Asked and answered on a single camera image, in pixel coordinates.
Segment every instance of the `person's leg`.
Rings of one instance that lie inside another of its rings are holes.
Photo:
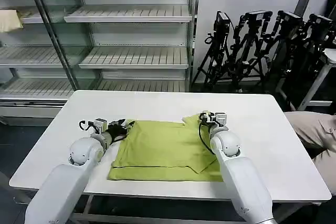
[[[309,111],[285,113],[306,148],[325,148],[336,152],[336,116]]]
[[[308,111],[286,112],[288,121],[307,148],[327,149],[313,158],[323,180],[336,194],[336,116]]]
[[[326,150],[313,159],[332,195],[336,195],[336,153]]]

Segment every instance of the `white shelf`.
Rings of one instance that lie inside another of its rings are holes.
[[[42,24],[43,20],[36,7],[19,7],[18,12],[23,24]],[[49,16],[51,22],[64,22],[64,16],[67,11],[62,7],[50,7]]]
[[[79,64],[95,69],[187,69],[185,47],[94,47]]]
[[[71,66],[78,64],[85,47],[64,47]],[[0,68],[62,68],[52,46],[0,47]]]
[[[90,83],[90,80],[79,81],[83,89],[87,89]],[[73,92],[66,78],[20,78],[0,88],[0,99],[67,99]]]
[[[99,84],[97,90],[185,92],[185,81],[104,79]]]
[[[187,5],[88,5],[64,20],[69,23],[187,23],[192,17]]]

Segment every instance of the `floor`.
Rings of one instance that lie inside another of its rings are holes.
[[[217,87],[215,92],[222,92],[225,85]],[[286,104],[279,103],[283,110]],[[29,153],[46,127],[7,126],[0,123],[0,171],[11,177]],[[234,213],[229,202],[219,201],[178,201],[152,200],[106,197],[95,198],[92,209],[97,214],[113,213],[121,216],[165,217],[203,220],[237,221],[239,217]],[[336,223],[336,198],[322,204],[320,207],[309,205],[303,207],[284,224],[307,223],[322,224]],[[23,224],[26,206],[14,203],[13,197],[0,187],[0,223]]]
[[[17,127],[0,123],[0,171],[11,177],[42,135],[46,127]],[[0,187],[1,224],[24,223],[25,205],[14,203],[13,197]]]

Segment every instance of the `cloth on shelf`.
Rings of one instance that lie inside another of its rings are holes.
[[[0,10],[0,33],[23,28],[16,10]]]
[[[199,115],[184,123],[135,121],[121,142],[109,179],[223,181],[216,156],[198,135]],[[208,128],[201,127],[209,146]]]

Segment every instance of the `black tripod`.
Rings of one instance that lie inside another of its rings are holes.
[[[261,59],[265,56],[261,54],[261,47],[264,43],[264,39],[267,37],[266,30],[268,26],[268,22],[270,21],[270,18],[272,16],[272,12],[270,11],[256,11],[256,12],[250,12],[246,13],[245,15],[240,17],[238,26],[235,27],[234,30],[234,40],[235,43],[231,46],[231,50],[233,51],[230,55],[230,58],[232,61],[235,61],[235,71],[231,73],[232,75],[232,83],[235,87],[237,92],[241,92],[241,87],[239,85],[239,82],[245,78],[248,77],[252,70],[255,70],[259,75],[260,78],[264,79],[263,74],[263,66]],[[248,24],[248,33],[245,34],[242,41],[240,41],[239,33],[241,29],[243,28],[245,22],[247,21]],[[251,47],[253,46],[253,43],[256,46],[254,56],[256,58],[250,59],[247,61],[249,51]],[[244,46],[243,53],[241,57],[237,59],[238,52],[242,47]]]
[[[192,86],[195,84],[197,77],[202,72],[205,75],[203,89],[211,90],[223,75],[222,73],[226,71],[227,65],[224,64],[224,58],[225,54],[227,56],[229,55],[227,47],[227,36],[230,31],[229,24],[229,18],[224,13],[218,11],[214,22],[214,36],[208,34],[209,37],[207,37],[204,41],[206,44],[210,44],[210,47],[201,65],[197,69],[198,71],[194,77]],[[203,68],[208,58],[210,58],[210,62],[207,71],[205,71]]]
[[[288,103],[293,98],[293,92],[300,79],[306,81],[316,77],[325,46],[335,38],[335,22],[320,15],[311,14],[304,28],[306,31],[311,28],[311,35],[303,39],[300,46],[296,48],[290,73],[285,80]]]
[[[258,81],[258,83],[252,88],[253,89],[262,84],[263,87],[265,83],[270,79],[272,74],[277,74],[280,78],[282,72],[289,68],[289,61],[292,58],[293,50],[296,48],[296,41],[301,41],[302,38],[307,36],[306,33],[302,32],[302,25],[304,24],[303,19],[291,12],[284,12],[280,10],[278,12],[278,16],[276,22],[273,27],[273,31],[269,36],[265,37],[266,47],[260,53],[264,57],[269,54],[271,48],[277,43],[278,47],[274,53],[272,60],[270,61],[268,57],[266,57],[267,63],[267,72],[265,74],[264,79]]]

